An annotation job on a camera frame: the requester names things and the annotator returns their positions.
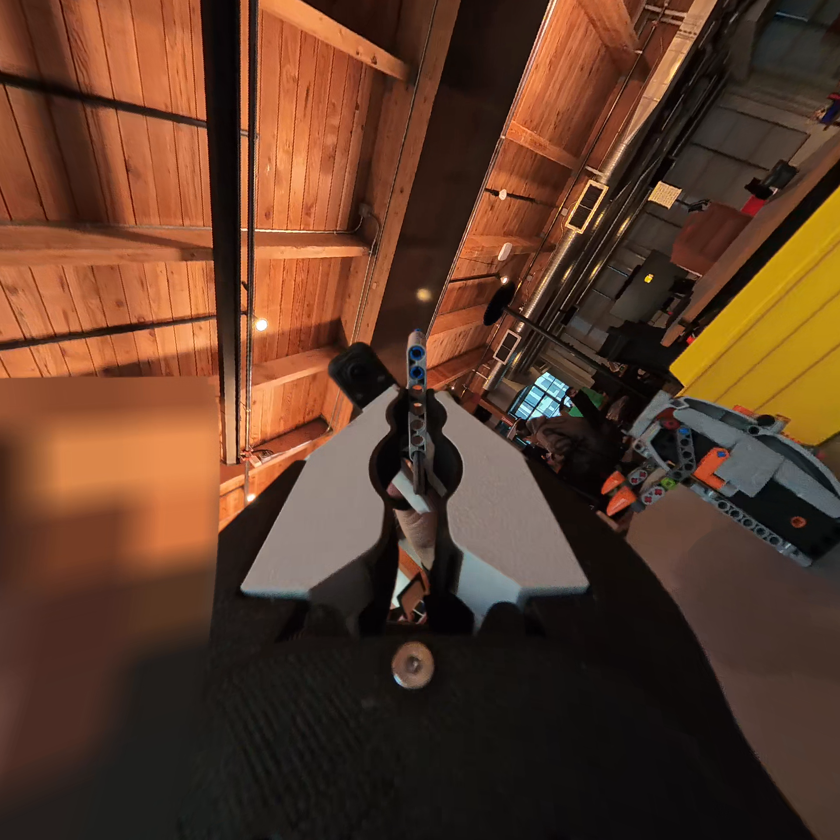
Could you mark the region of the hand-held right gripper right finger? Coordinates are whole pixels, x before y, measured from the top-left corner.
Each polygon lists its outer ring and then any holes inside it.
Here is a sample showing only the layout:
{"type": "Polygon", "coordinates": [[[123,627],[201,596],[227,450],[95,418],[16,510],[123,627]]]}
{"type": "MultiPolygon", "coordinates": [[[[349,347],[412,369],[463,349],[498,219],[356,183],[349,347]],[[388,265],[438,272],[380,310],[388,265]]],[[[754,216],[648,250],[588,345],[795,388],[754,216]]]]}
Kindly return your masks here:
{"type": "Polygon", "coordinates": [[[438,488],[429,631],[476,633],[497,604],[577,597],[589,580],[529,461],[444,393],[427,394],[438,488]]]}

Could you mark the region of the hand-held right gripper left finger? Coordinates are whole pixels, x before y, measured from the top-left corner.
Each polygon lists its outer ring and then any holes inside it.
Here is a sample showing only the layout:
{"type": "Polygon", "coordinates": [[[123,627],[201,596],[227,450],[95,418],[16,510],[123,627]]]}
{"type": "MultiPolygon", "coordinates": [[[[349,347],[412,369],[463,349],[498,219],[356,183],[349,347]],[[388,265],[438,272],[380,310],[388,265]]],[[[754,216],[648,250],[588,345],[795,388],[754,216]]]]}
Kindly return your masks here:
{"type": "Polygon", "coordinates": [[[392,609],[398,547],[394,498],[403,467],[387,388],[303,463],[240,591],[336,611],[353,635],[380,631],[392,609]]]}

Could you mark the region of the grey beam with blue pins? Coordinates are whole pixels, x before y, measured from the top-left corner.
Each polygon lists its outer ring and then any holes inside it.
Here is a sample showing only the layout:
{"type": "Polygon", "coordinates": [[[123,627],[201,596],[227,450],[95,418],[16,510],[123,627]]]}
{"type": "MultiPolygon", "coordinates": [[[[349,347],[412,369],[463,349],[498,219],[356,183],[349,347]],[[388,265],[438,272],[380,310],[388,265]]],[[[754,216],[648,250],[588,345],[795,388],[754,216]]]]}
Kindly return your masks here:
{"type": "Polygon", "coordinates": [[[427,337],[424,331],[411,332],[406,342],[407,459],[413,492],[427,495],[434,473],[434,446],[427,429],[427,337]]]}

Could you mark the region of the person's left hand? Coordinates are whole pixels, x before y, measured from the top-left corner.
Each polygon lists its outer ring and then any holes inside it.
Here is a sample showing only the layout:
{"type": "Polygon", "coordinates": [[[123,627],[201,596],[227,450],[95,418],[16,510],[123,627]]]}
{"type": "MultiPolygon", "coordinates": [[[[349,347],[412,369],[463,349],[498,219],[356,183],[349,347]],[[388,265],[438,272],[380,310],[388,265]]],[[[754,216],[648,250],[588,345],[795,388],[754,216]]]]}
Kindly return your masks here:
{"type": "Polygon", "coordinates": [[[412,507],[394,510],[403,549],[426,572],[434,565],[438,517],[435,510],[418,512],[412,507]]]}

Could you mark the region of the glass window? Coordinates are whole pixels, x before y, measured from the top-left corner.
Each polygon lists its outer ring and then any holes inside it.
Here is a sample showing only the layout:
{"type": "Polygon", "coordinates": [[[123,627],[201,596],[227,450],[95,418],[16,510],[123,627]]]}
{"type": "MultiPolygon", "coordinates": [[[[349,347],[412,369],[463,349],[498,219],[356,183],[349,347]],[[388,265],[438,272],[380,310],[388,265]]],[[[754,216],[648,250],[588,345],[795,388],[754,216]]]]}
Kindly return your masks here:
{"type": "Polygon", "coordinates": [[[552,373],[541,373],[534,383],[521,389],[509,414],[522,421],[561,415],[567,407],[569,386],[552,373]]]}

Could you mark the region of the black floor lamp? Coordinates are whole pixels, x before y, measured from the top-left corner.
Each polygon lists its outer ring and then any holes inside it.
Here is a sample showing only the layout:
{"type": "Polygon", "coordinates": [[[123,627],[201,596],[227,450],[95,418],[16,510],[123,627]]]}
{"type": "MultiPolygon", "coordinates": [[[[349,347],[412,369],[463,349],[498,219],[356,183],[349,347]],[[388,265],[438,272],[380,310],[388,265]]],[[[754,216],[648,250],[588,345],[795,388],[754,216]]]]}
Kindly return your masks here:
{"type": "MultiPolygon", "coordinates": [[[[588,364],[594,363],[594,358],[586,352],[578,350],[573,345],[562,341],[559,335],[542,329],[533,320],[513,311],[510,304],[514,295],[513,286],[501,286],[486,306],[484,325],[490,326],[500,321],[503,316],[510,315],[530,327],[545,340],[571,350],[588,364]]],[[[636,366],[645,371],[667,375],[670,366],[685,352],[688,345],[674,343],[665,346],[662,344],[664,335],[664,329],[656,328],[648,323],[625,322],[620,327],[609,328],[606,339],[595,353],[605,361],[636,366]]]]}

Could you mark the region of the black ceiling panel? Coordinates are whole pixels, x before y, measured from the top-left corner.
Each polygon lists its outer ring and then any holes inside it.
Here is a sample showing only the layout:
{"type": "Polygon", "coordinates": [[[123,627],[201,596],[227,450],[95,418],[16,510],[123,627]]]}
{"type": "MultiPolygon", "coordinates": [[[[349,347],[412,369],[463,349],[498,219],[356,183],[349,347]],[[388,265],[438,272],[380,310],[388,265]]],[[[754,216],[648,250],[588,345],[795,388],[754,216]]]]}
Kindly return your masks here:
{"type": "Polygon", "coordinates": [[[461,2],[366,342],[400,385],[406,343],[430,335],[450,270],[550,6],[461,2]]]}

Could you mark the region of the grey orange toy robot model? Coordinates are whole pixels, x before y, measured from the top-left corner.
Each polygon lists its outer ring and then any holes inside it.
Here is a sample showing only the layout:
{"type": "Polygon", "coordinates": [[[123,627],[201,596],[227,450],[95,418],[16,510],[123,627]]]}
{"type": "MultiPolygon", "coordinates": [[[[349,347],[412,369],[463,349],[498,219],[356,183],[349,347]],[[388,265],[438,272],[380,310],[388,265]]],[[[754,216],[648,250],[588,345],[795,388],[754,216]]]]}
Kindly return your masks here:
{"type": "Polygon", "coordinates": [[[839,483],[788,420],[660,392],[629,431],[640,463],[602,486],[605,514],[642,512],[686,487],[801,566],[838,551],[839,483]]]}

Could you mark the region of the black monitor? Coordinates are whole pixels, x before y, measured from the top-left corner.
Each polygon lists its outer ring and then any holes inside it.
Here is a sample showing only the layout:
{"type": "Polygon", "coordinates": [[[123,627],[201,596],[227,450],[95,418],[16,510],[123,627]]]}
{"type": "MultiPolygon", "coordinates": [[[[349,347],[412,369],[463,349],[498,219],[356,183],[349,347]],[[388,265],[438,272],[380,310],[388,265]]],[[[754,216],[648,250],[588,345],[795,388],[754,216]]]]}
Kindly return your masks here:
{"type": "Polygon", "coordinates": [[[634,269],[629,285],[616,299],[613,314],[627,321],[650,320],[661,309],[675,281],[681,278],[680,271],[668,254],[652,251],[634,269]]]}

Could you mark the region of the yellow parts bin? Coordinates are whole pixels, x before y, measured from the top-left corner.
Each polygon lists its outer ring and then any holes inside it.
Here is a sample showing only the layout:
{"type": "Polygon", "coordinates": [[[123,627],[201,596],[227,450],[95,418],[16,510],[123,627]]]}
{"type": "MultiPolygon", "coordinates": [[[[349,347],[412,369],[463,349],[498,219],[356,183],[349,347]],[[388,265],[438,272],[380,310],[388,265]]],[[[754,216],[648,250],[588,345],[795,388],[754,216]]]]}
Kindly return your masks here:
{"type": "Polygon", "coordinates": [[[838,188],[670,366],[681,395],[780,415],[819,446],[839,428],[838,188]]]}

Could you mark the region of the wooden work table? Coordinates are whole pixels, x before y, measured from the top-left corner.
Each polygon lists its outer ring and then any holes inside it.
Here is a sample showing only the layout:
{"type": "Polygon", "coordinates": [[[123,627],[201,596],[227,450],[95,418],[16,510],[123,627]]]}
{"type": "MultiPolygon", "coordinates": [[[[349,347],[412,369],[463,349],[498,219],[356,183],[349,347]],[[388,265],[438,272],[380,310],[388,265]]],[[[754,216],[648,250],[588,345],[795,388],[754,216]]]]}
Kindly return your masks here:
{"type": "Polygon", "coordinates": [[[811,155],[791,183],[769,201],[700,278],[690,302],[665,331],[662,345],[687,341],[706,327],[835,193],[839,183],[839,137],[811,155]]]}

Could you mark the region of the silver ventilation duct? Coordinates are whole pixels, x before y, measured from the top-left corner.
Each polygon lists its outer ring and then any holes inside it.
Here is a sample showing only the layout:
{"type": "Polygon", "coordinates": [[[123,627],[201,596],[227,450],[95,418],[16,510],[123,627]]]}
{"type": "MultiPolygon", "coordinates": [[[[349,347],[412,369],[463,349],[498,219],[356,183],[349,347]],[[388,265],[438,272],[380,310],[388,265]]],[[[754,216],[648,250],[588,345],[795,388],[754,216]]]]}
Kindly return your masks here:
{"type": "Polygon", "coordinates": [[[597,166],[595,183],[600,202],[590,211],[582,230],[573,229],[578,212],[566,218],[560,242],[537,285],[522,304],[515,330],[520,343],[506,371],[520,372],[537,352],[538,334],[553,325],[559,313],[581,296],[581,285],[597,277],[634,213],[658,180],[678,133],[699,108],[709,87],[708,67],[714,63],[713,42],[721,27],[726,2],[692,2],[655,69],[625,117],[606,157],[597,166]]]}

